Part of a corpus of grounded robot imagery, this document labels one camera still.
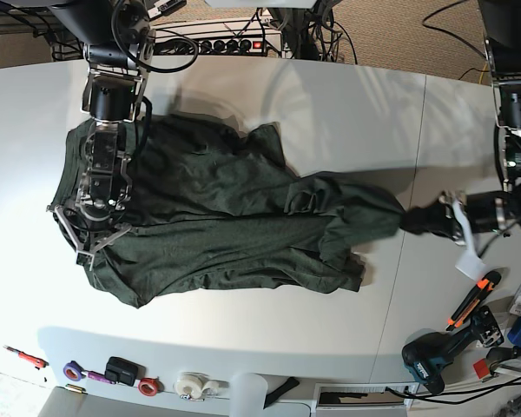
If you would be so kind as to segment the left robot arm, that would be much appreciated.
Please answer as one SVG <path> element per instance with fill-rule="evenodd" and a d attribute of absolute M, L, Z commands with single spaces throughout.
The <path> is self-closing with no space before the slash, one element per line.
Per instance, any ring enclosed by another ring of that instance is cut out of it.
<path fill-rule="evenodd" d="M 409 209 L 400 227 L 407 233 L 430 233 L 465 247 L 456 268 L 479 281 L 485 274 L 483 257 L 491 244 L 478 248 L 476 234 L 495 239 L 521 228 L 521 1 L 481 1 L 484 25 L 483 57 L 493 88 L 495 126 L 494 165 L 499 191 L 465 195 L 442 193 L 426 207 Z"/>

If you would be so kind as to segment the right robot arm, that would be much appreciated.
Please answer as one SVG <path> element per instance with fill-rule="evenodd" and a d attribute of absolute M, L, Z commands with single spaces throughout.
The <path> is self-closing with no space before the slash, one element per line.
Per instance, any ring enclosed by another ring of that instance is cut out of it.
<path fill-rule="evenodd" d="M 154 48 L 142 1 L 65 1 L 49 10 L 83 44 L 88 75 L 82 112 L 90 125 L 76 190 L 53 212 L 75 247 L 77 264 L 92 268 L 98 252 L 127 234 L 121 221 L 132 191 L 127 126 L 137 118 Z"/>

